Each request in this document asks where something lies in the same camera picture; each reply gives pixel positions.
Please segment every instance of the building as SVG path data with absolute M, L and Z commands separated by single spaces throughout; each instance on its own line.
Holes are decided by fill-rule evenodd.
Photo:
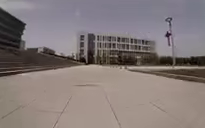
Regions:
M 77 60 L 96 64 L 150 63 L 156 56 L 155 41 L 130 35 L 79 32 Z
M 27 48 L 27 51 L 55 55 L 55 51 L 47 47 Z
M 0 46 L 23 49 L 26 24 L 0 8 Z

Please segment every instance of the lamp post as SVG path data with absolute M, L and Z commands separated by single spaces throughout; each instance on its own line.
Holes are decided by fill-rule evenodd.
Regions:
M 171 45 L 172 45 L 172 59 L 173 59 L 173 68 L 174 66 L 176 65 L 176 58 L 175 58 L 175 46 L 174 46 L 174 37 L 173 37 L 173 32 L 172 32 L 172 21 L 173 21 L 173 18 L 172 17 L 167 17 L 165 19 L 165 21 L 168 23 L 169 25 L 169 33 L 170 33 L 170 37 L 171 37 Z

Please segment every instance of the concrete ground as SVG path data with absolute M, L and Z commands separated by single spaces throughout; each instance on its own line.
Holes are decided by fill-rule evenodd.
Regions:
M 1 77 L 0 128 L 205 128 L 205 84 L 94 65 Z

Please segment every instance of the pole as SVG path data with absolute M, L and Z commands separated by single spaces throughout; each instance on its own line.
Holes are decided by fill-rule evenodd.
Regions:
M 169 31 L 171 34 L 171 44 L 172 44 L 172 59 L 173 59 L 173 63 L 172 63 L 172 67 L 174 68 L 174 66 L 176 65 L 176 58 L 175 58 L 175 46 L 174 46 L 174 36 L 173 36 L 173 31 L 172 31 L 172 17 L 168 17 L 166 18 L 166 22 L 168 22 L 169 24 Z
M 176 65 L 176 58 L 175 58 L 175 45 L 174 45 L 174 36 L 173 36 L 173 31 L 172 31 L 172 23 L 169 22 L 169 29 L 171 33 L 171 44 L 172 44 L 172 59 L 173 59 L 173 68 Z

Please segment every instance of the sky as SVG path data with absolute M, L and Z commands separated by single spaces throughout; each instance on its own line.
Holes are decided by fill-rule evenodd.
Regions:
M 159 55 L 171 55 L 165 18 L 173 17 L 177 56 L 205 55 L 205 0 L 0 0 L 24 21 L 27 47 L 76 52 L 78 31 L 130 34 L 156 41 Z

